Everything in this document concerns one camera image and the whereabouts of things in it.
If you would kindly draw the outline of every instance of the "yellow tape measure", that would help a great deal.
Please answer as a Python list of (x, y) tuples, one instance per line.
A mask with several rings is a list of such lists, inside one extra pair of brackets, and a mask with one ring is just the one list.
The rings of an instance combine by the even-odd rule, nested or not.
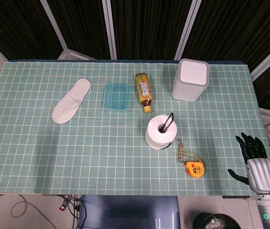
[[(205, 172), (204, 164), (200, 156), (191, 151), (184, 150), (184, 144), (182, 140), (179, 139), (178, 141), (178, 161), (185, 165), (185, 169), (187, 170), (189, 175), (193, 176), (194, 178), (200, 178), (204, 175)], [(196, 161), (185, 161), (185, 157)]]

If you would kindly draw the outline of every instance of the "bottle cap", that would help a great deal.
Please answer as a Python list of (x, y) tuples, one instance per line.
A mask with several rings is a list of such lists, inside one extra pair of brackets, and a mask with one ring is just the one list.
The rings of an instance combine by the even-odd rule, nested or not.
[(151, 112), (151, 107), (150, 106), (145, 106), (144, 110), (145, 110), (146, 113)]

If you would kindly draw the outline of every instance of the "green checkered tablecloth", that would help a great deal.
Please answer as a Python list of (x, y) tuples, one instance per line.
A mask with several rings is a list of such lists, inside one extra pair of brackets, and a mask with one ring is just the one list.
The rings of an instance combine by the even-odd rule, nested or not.
[[(249, 195), (229, 177), (245, 175), (235, 139), (241, 132), (268, 146), (246, 65), (211, 65), (210, 83), (194, 103), (172, 98), (177, 64), (6, 62), (0, 76), (0, 193), (106, 195)], [(149, 75), (152, 112), (138, 101), (135, 75)], [(79, 79), (91, 88), (71, 121), (58, 125), (54, 107)], [(104, 109), (109, 83), (131, 85), (127, 111)], [(153, 150), (151, 118), (173, 111), (176, 141)], [(177, 162), (177, 139), (205, 164), (194, 179)]]

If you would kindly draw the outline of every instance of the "robotic hand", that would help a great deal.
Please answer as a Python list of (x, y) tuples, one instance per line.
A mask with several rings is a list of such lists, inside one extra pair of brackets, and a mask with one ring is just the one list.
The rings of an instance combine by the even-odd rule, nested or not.
[(231, 169), (228, 169), (228, 172), (257, 193), (257, 206), (263, 228), (270, 229), (270, 160), (260, 139), (254, 139), (244, 133), (241, 135), (244, 141), (238, 136), (236, 139), (241, 147), (248, 177), (239, 176)]

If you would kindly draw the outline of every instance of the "blue plastic container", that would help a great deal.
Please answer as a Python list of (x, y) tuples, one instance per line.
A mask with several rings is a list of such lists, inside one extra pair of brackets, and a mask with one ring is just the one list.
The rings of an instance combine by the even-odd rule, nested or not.
[(108, 110), (126, 111), (129, 106), (130, 85), (110, 83), (105, 92), (104, 107)]

